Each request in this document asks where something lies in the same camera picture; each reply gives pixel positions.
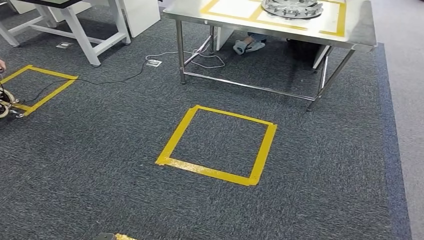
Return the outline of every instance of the gray floor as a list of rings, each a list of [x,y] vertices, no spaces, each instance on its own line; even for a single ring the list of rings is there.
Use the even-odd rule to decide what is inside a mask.
[[[374,0],[385,43],[403,178],[414,240],[424,239],[424,1]]]
[[[19,17],[7,24],[23,19]],[[82,17],[95,20],[96,14],[88,11]],[[85,23],[92,24],[92,30],[107,29],[91,20]],[[194,36],[208,31],[192,24],[185,28]],[[163,20],[131,46],[106,52],[101,68],[51,57],[66,53],[68,59],[83,58],[76,46],[66,52],[54,48],[63,38],[44,34],[26,34],[20,39],[25,42],[22,48],[3,44],[0,51],[11,71],[34,64],[103,82],[136,73],[147,54],[174,49],[174,35],[172,21]],[[238,33],[232,40],[242,36]],[[199,37],[188,39],[186,48],[200,42]],[[383,52],[382,47],[376,53]],[[287,54],[274,59],[287,75],[256,70],[269,67],[267,56],[277,50],[290,52],[284,42],[273,38],[267,48],[246,57],[236,56],[226,45],[221,54],[231,70],[212,72],[238,81],[260,79],[263,86],[312,92],[317,76],[307,64],[283,57]],[[335,51],[333,59],[342,56],[343,51]],[[2,145],[7,147],[6,161],[0,168],[5,193],[0,198],[3,239],[91,239],[103,231],[139,239],[356,240],[364,235],[367,239],[396,235],[391,230],[383,148],[387,139],[381,119],[381,109],[390,102],[383,101],[379,93],[384,88],[378,78],[384,59],[357,55],[323,100],[326,104],[312,113],[305,113],[307,103],[302,100],[269,93],[194,79],[181,86],[176,84],[176,56],[162,60],[160,68],[147,68],[127,84],[74,83],[31,117],[1,122],[8,139]],[[40,78],[28,74],[7,87],[33,96],[37,88],[33,94],[19,88],[25,80]],[[239,186],[153,164],[194,104],[279,125],[258,186]],[[247,174],[262,126],[204,113],[196,119],[174,157]],[[193,151],[191,146],[200,150]],[[222,161],[223,148],[231,161]]]

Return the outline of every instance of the gray carpet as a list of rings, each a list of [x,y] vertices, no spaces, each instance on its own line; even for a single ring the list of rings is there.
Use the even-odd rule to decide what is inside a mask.
[[[33,15],[3,22],[10,27]],[[115,30],[96,23],[105,16],[98,7],[80,15],[92,37]],[[185,48],[198,47],[207,32],[206,26],[185,24]],[[243,36],[237,32],[229,42]],[[18,39],[21,48],[0,39],[9,73],[32,64],[94,82],[129,77],[146,55],[176,49],[169,19],[131,45],[102,54],[100,68],[88,64],[78,45],[55,47],[73,40],[38,32]],[[211,70],[214,76],[315,92],[318,76],[308,63],[290,57],[285,41],[269,38],[264,49],[245,56],[231,47],[226,44],[219,53],[227,67]],[[330,70],[344,54],[332,53]],[[90,240],[100,232],[143,240],[394,239],[373,53],[356,54],[309,113],[308,102],[272,93],[195,78],[180,85],[177,56],[158,59],[160,67],[146,67],[127,83],[78,81],[30,117],[0,120],[0,239]],[[37,74],[33,86],[23,88],[30,83],[17,78],[5,87],[31,99],[48,81]],[[258,185],[155,164],[196,104],[278,124]],[[263,133],[260,124],[201,111],[173,157],[247,176]]]

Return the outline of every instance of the yellow tape square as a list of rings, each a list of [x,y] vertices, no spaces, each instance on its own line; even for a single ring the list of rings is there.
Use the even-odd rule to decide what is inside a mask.
[[[221,0],[211,0],[208,4],[206,4],[200,12],[202,14],[208,14],[208,15],[214,15],[219,17],[226,17],[226,18],[232,18],[232,19],[238,19],[238,20],[244,20],[249,22],[255,22],[255,23],[261,23],[261,24],[267,24],[267,25],[273,25],[273,26],[280,26],[284,28],[289,29],[297,29],[297,30],[309,30],[307,27],[304,26],[298,26],[288,23],[280,23],[280,22],[272,22],[267,20],[261,20],[260,16],[263,15],[264,10],[262,9],[262,6],[259,4],[257,9],[253,11],[250,16],[240,16],[237,14],[230,15],[229,13],[218,13],[214,12],[213,8],[219,4]],[[256,2],[261,3],[262,0],[246,0],[248,2]],[[331,35],[331,36],[337,36],[337,37],[344,37],[345,36],[345,22],[346,22],[346,3],[344,1],[339,0],[320,0],[321,2],[326,2],[329,4],[336,4],[338,5],[338,16],[337,16],[337,23],[336,23],[336,31],[327,31],[327,30],[319,30],[319,33]]]
[[[60,72],[50,71],[50,70],[46,70],[46,69],[34,67],[32,65],[27,65],[27,66],[19,69],[18,71],[12,73],[11,75],[7,76],[2,81],[0,81],[0,83],[1,84],[5,84],[9,80],[11,80],[11,79],[17,77],[18,75],[22,74],[26,70],[32,70],[32,71],[36,71],[36,72],[39,72],[39,73],[42,73],[42,74],[53,75],[53,76],[56,76],[56,77],[68,79],[68,81],[66,81],[60,87],[58,87],[57,89],[55,89],[53,92],[49,93],[47,96],[43,97],[40,101],[38,101],[37,103],[35,103],[32,106],[27,106],[27,105],[23,105],[23,104],[13,104],[13,107],[14,108],[22,109],[22,110],[25,111],[23,113],[24,116],[30,115],[32,112],[34,112],[35,110],[37,110],[39,107],[41,107],[47,101],[49,101],[51,98],[53,98],[58,93],[62,92],[64,89],[66,89],[67,87],[69,87],[78,78],[78,76],[67,75],[67,74],[63,74],[63,73],[60,73]]]
[[[265,135],[263,136],[262,144],[260,145],[259,152],[257,153],[256,160],[253,164],[253,169],[249,177],[239,176],[232,173],[219,171],[212,168],[208,168],[208,167],[204,167],[204,166],[200,166],[200,165],[196,165],[189,162],[171,158],[172,152],[174,151],[179,140],[183,136],[184,131],[187,129],[191,120],[193,119],[197,110],[199,109],[218,113],[218,114],[229,115],[229,116],[233,116],[233,117],[237,117],[241,119],[246,119],[249,121],[265,124],[268,126],[266,129]],[[269,121],[264,121],[264,120],[260,120],[253,117],[244,116],[244,115],[240,115],[240,114],[236,114],[236,113],[232,113],[228,111],[222,111],[218,109],[196,105],[190,108],[185,114],[185,116],[182,118],[181,122],[175,129],[174,133],[170,137],[168,143],[166,144],[165,148],[162,150],[162,153],[159,155],[155,163],[158,165],[173,166],[179,169],[184,169],[190,172],[202,174],[205,176],[209,176],[209,177],[213,177],[213,178],[217,178],[217,179],[221,179],[221,180],[225,180],[228,182],[241,184],[245,186],[256,185],[258,184],[259,179],[261,178],[261,174],[264,169],[265,162],[267,160],[267,156],[270,151],[271,144],[273,142],[273,138],[276,133],[276,130],[277,130],[277,125]]]

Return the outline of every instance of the white cable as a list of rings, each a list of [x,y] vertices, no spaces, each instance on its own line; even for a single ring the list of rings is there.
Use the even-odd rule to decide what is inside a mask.
[[[197,63],[197,62],[195,62],[195,61],[191,61],[193,64],[196,64],[197,66],[200,66],[200,67],[202,67],[202,68],[205,68],[205,69],[217,69],[217,68],[222,68],[222,67],[224,67],[225,66],[225,62],[219,57],[219,56],[217,56],[217,55],[212,55],[212,56],[205,56],[205,55],[202,55],[202,53],[204,53],[204,52],[206,52],[206,50],[208,49],[208,47],[209,47],[209,44],[205,47],[205,50],[203,50],[200,54],[199,54],[199,56],[201,56],[201,57],[204,57],[204,58],[218,58],[218,60],[222,63],[222,65],[219,65],[219,66],[204,66],[204,65],[202,65],[202,64],[200,64],[200,63]],[[189,51],[184,51],[184,53],[187,53],[187,54],[191,54],[192,56],[194,55],[194,54],[196,54],[196,51],[197,51],[197,49],[194,49],[193,50],[193,52],[189,52]],[[149,58],[150,57],[160,57],[160,56],[163,56],[163,55],[165,55],[165,54],[177,54],[178,52],[177,51],[169,51],[169,52],[164,52],[164,53],[161,53],[161,54],[157,54],[157,55],[147,55],[146,57],[145,57],[145,59],[148,61],[149,60]]]

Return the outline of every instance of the black cable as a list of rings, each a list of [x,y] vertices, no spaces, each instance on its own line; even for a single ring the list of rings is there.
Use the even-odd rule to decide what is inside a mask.
[[[145,60],[145,61],[143,62],[142,66],[141,66],[141,70],[140,70],[140,72],[139,72],[139,73],[137,73],[137,74],[136,74],[136,75],[134,75],[134,76],[127,77],[127,78],[125,78],[124,80],[120,80],[120,81],[105,81],[105,82],[92,82],[92,81],[85,80],[85,79],[82,79],[82,78],[77,78],[77,79],[62,79],[62,80],[54,81],[54,82],[50,83],[49,85],[45,86],[45,87],[44,87],[44,88],[43,88],[43,89],[42,89],[42,90],[41,90],[41,91],[37,94],[37,96],[36,96],[36,97],[34,97],[33,99],[28,100],[28,101],[23,100],[22,102],[20,102],[20,103],[14,103],[13,105],[23,105],[23,104],[25,104],[25,103],[34,102],[35,100],[37,100],[37,99],[40,97],[40,95],[44,92],[44,90],[48,89],[51,85],[53,85],[53,84],[55,84],[55,83],[59,83],[59,82],[69,81],[69,80],[83,81],[83,82],[87,82],[87,83],[89,83],[89,84],[93,84],[93,85],[125,83],[126,81],[128,81],[128,80],[130,80],[130,79],[133,79],[133,78],[135,78],[135,77],[139,76],[140,74],[142,74],[142,72],[143,72],[143,70],[144,70],[144,68],[145,68],[145,65],[146,65],[147,61],[148,61],[148,60]]]

